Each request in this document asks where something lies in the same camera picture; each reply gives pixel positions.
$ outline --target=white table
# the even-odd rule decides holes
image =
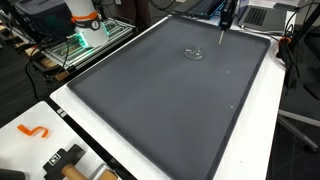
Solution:
[[[218,20],[211,20],[207,23],[217,22]],[[281,60],[275,58],[276,50],[274,42],[254,80],[215,174],[215,180],[260,180],[266,177],[285,75]],[[50,97],[137,179],[169,179],[66,85]]]
[[[46,127],[49,134],[45,139],[42,132],[27,136],[17,129],[20,124],[30,130]],[[48,104],[40,102],[0,129],[0,168],[22,171],[30,180],[44,179],[43,165],[60,148],[68,151],[73,144],[86,151],[75,167],[89,177],[103,160]]]

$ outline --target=metal stand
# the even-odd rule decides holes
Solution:
[[[295,136],[306,143],[313,152],[318,151],[318,145],[314,143],[308,136],[303,134],[299,129],[292,125],[285,117],[278,115],[278,122],[285,127],[288,131],[292,132]]]

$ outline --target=black cable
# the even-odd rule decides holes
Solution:
[[[291,24],[289,26],[289,23],[292,20],[292,18],[301,9],[306,8],[306,7],[311,7],[314,4],[320,5],[320,3],[315,3],[315,2],[308,3],[304,6],[299,7],[297,9],[297,11],[291,15],[291,17],[289,18],[289,20],[285,26],[284,37],[279,42],[279,55],[286,66],[286,73],[285,73],[286,76],[285,76],[285,82],[284,82],[284,85],[287,87],[286,95],[288,95],[290,90],[295,91],[295,89],[296,89],[296,76],[298,76],[298,77],[300,76],[299,69],[298,69],[298,60],[294,59],[292,52],[289,48],[290,39],[288,39],[288,37],[293,35],[293,32],[292,32],[293,25]]]
[[[303,20],[303,24],[304,24],[304,23],[306,22],[306,20],[307,20],[307,17],[308,17],[308,15],[309,15],[310,9],[311,9],[311,6],[309,6],[309,8],[308,8],[307,14],[306,14],[306,16],[304,17],[304,20]]]
[[[24,33],[24,31],[21,29],[20,25],[18,25],[18,23],[17,23],[16,20],[14,19],[14,17],[11,16],[11,18],[12,18],[13,23],[15,24],[15,26],[17,26],[17,28],[18,28],[19,31],[21,32],[21,33],[19,33],[19,32],[16,31],[16,33],[19,34],[20,36],[26,38],[27,40],[29,40],[28,44],[31,44],[32,39],[31,39],[30,37],[28,37],[28,36]]]
[[[287,37],[287,29],[288,29],[288,26],[289,26],[289,23],[290,23],[291,19],[292,19],[301,9],[303,9],[303,8],[305,8],[305,7],[308,7],[308,6],[311,6],[311,5],[314,5],[314,4],[320,5],[320,3],[317,3],[317,2],[308,3],[308,4],[304,5],[304,6],[299,7],[298,11],[294,12],[294,13],[291,15],[291,17],[289,18],[289,20],[288,20],[288,22],[286,23],[286,26],[285,26],[285,32],[284,32],[284,36],[285,36],[285,37]]]
[[[160,11],[166,11],[168,8],[170,8],[175,2],[176,2],[176,0],[173,0],[170,4],[168,4],[166,7],[160,7],[159,5],[157,5],[155,2],[153,2],[153,0],[149,0],[149,2],[150,2],[150,4],[154,7],[154,8],[156,8],[156,9],[158,9],[158,10],[160,10]]]
[[[31,58],[32,58],[34,52],[35,52],[43,43],[45,43],[45,41],[46,41],[47,39],[44,39],[39,45],[37,45],[37,46],[31,51],[30,56],[29,56],[29,58],[28,58],[28,61],[27,61],[26,65],[25,65],[25,69],[24,69],[24,70],[25,70],[25,73],[26,73],[27,76],[28,76],[28,79],[29,79],[30,82],[31,82],[32,89],[33,89],[33,94],[34,94],[34,97],[35,97],[35,99],[37,100],[37,102],[39,102],[40,100],[39,100],[39,97],[38,97],[38,94],[37,94],[37,89],[36,89],[35,83],[34,83],[32,77],[31,77],[31,73],[30,73],[31,71],[30,71],[30,69],[29,69],[29,63],[30,63],[30,61],[31,61]]]
[[[266,35],[266,36],[269,36],[269,37],[271,37],[272,39],[274,39],[276,41],[279,41],[279,39],[275,38],[274,36],[281,36],[281,34],[275,34],[275,33],[271,34],[271,33],[267,33],[267,32],[251,31],[250,29],[247,29],[247,28],[243,28],[243,30],[251,32],[251,33],[255,33],[255,34]]]
[[[68,60],[68,56],[69,56],[69,42],[66,40],[65,43],[67,44],[67,51],[66,51],[66,56],[64,58],[64,62],[62,64],[62,66],[60,66],[59,70],[52,76],[49,76],[47,78],[43,78],[43,79],[38,79],[37,77],[34,76],[34,74],[32,74],[31,72],[31,69],[30,69],[30,65],[28,66],[28,70],[29,70],[29,75],[34,79],[34,80],[37,80],[37,81],[40,81],[40,82],[44,82],[44,81],[52,81],[56,75],[58,75],[63,69],[64,69],[64,66],[65,64],[67,63],[67,60]]]
[[[12,38],[13,42],[15,43],[15,45],[17,45],[18,42],[15,40],[15,37],[14,37],[14,35],[13,35],[12,20],[13,20],[13,18],[12,18],[12,16],[11,16],[11,19],[10,19],[10,21],[9,21],[10,34],[11,34],[11,38]]]
[[[27,76],[28,76],[28,78],[29,78],[29,80],[30,80],[30,82],[31,82],[34,97],[36,98],[37,102],[40,102],[39,97],[38,97],[38,94],[37,94],[36,86],[35,86],[35,84],[34,84],[33,79],[31,78],[31,76],[30,76],[30,74],[29,74],[29,69],[28,69],[28,64],[29,64],[29,62],[30,62],[30,60],[31,60],[31,56],[33,55],[33,53],[36,51],[37,48],[38,48],[38,46],[37,46],[36,48],[34,48],[33,51],[31,52],[31,54],[30,54],[30,56],[29,56],[29,59],[28,59],[28,62],[27,62],[27,64],[26,64],[24,70],[25,70],[25,72],[26,72],[26,74],[27,74]]]

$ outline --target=gray tray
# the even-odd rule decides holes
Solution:
[[[171,17],[68,86],[169,177],[212,179],[270,46],[220,33]],[[204,59],[185,56],[197,47]]]

